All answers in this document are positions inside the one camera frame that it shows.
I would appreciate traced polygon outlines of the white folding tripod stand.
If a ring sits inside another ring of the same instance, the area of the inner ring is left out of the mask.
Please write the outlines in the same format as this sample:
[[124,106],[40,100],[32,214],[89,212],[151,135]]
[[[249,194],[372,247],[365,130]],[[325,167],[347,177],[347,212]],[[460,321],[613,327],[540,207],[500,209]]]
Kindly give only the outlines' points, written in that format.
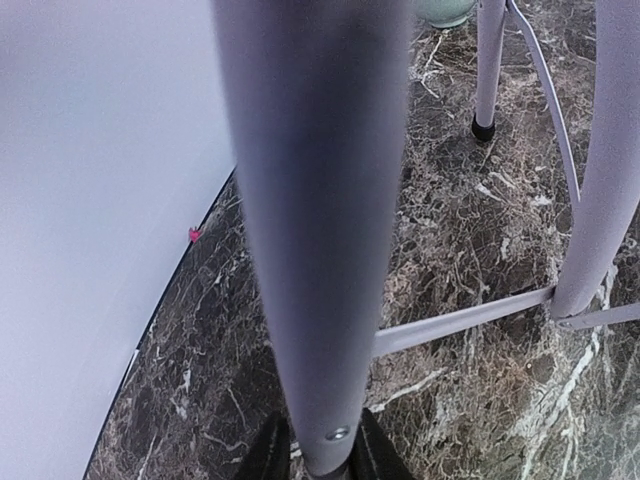
[[217,1],[215,30],[236,178],[288,411],[314,479],[352,479],[349,457],[375,356],[550,303],[569,329],[589,312],[639,204],[639,5],[596,5],[594,113],[578,176],[538,41],[511,1],[478,5],[474,136],[490,140],[503,28],[521,29],[552,114],[573,226],[556,286],[379,328],[405,128],[406,1]]

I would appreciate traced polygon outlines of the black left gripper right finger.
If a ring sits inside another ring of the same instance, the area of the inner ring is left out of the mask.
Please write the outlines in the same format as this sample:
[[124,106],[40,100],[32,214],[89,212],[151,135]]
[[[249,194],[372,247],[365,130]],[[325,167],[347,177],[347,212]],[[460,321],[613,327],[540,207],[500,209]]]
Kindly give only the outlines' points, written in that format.
[[414,480],[372,412],[364,408],[349,457],[352,479]]

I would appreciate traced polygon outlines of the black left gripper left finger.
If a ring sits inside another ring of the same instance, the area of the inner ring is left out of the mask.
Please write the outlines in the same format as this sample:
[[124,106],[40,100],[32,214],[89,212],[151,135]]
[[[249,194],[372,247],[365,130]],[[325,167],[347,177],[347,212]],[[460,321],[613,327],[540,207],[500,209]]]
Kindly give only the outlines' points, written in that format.
[[287,480],[290,474],[290,428],[272,413],[242,461],[242,480]]

